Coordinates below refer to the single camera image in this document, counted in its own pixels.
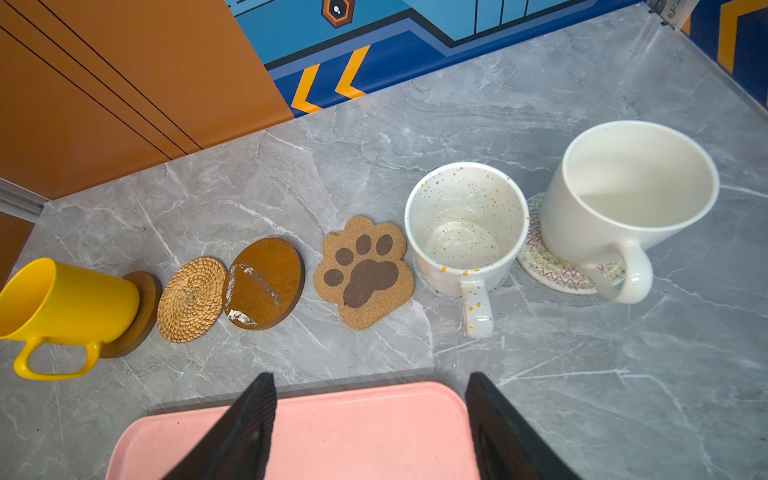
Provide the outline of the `multicolour woven round coaster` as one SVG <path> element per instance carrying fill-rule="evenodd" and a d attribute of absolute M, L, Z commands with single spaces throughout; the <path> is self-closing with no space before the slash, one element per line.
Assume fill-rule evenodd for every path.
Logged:
<path fill-rule="evenodd" d="M 591 295 L 605 285 L 625 289 L 621 229 L 562 185 L 527 200 L 529 229 L 518 262 L 534 279 L 560 292 Z"/>

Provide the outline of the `yellow mug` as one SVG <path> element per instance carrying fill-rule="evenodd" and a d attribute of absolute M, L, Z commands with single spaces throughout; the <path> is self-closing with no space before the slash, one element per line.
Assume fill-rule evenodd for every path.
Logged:
<path fill-rule="evenodd" d="M 139 310 L 140 293 L 131 282 L 50 258 L 19 270 L 1 291 L 1 338 L 23 342 L 13 364 L 31 381 L 62 381 L 89 373 L 102 347 L 123 335 Z M 29 366 L 44 344 L 80 346 L 86 359 L 68 374 L 44 374 Z"/>

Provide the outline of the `cork paw print coaster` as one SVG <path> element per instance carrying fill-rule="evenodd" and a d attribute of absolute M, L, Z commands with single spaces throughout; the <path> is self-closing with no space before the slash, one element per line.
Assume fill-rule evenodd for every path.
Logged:
<path fill-rule="evenodd" d="M 348 327 L 367 329 L 411 299 L 415 278 L 404 261 L 406 251 L 397 225 L 355 216 L 323 239 L 315 289 L 338 308 Z"/>

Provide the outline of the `woven rattan round coaster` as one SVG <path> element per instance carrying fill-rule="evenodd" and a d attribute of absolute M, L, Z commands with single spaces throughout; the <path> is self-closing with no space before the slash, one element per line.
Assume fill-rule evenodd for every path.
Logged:
<path fill-rule="evenodd" d="M 223 309 L 226 269 L 217 259 L 200 257 L 181 267 L 164 289 L 157 310 L 162 337 L 172 343 L 200 338 Z"/>

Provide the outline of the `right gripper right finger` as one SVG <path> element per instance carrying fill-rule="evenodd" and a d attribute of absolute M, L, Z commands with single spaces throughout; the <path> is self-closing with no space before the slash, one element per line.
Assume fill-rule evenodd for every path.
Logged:
<path fill-rule="evenodd" d="M 465 400 L 482 479 L 580 479 L 484 373 L 470 375 Z"/>

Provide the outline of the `glossy brown round coaster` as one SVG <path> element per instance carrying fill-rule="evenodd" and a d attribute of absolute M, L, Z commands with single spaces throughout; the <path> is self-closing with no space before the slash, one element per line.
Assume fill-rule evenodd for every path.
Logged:
<path fill-rule="evenodd" d="M 241 329 L 267 330 L 289 316 L 304 283 L 304 262 L 291 243 L 276 237 L 258 240 L 236 257 L 227 272 L 224 313 Z"/>

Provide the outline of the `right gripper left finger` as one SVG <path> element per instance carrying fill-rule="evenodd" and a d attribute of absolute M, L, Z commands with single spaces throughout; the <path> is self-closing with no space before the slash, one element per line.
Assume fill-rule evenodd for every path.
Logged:
<path fill-rule="evenodd" d="M 263 479 L 277 410 L 274 377 L 249 385 L 167 479 Z"/>

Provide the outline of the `dark brown round coaster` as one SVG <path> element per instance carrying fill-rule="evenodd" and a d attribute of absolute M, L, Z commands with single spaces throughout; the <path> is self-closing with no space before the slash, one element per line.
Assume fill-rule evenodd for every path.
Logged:
<path fill-rule="evenodd" d="M 102 346 L 102 358 L 120 358 L 133 352 L 148 337 L 157 321 L 158 305 L 163 292 L 160 281 L 146 271 L 128 273 L 124 279 L 137 287 L 139 307 L 129 328 L 113 342 Z"/>

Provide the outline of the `white mug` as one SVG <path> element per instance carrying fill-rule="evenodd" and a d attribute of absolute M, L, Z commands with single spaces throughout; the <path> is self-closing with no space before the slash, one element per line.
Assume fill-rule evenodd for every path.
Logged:
<path fill-rule="evenodd" d="M 648 250 L 701 220 L 719 189 L 713 159 L 687 135 L 603 123 L 566 149 L 540 210 L 543 242 L 605 299 L 636 304 L 652 287 Z"/>
<path fill-rule="evenodd" d="M 481 163 L 441 166 L 410 193 L 404 226 L 422 279 L 462 302 L 469 337 L 492 335 L 489 292 L 509 272 L 529 225 L 521 188 L 506 173 Z"/>

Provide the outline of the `light blue woven coaster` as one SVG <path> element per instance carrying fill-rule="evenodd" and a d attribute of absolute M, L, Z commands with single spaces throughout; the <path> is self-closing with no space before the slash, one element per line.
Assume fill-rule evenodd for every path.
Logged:
<path fill-rule="evenodd" d="M 442 266 L 436 267 L 417 254 L 413 254 L 412 257 L 416 275 L 428 291 L 442 298 L 460 298 L 461 289 L 458 276 L 451 272 L 443 272 Z"/>

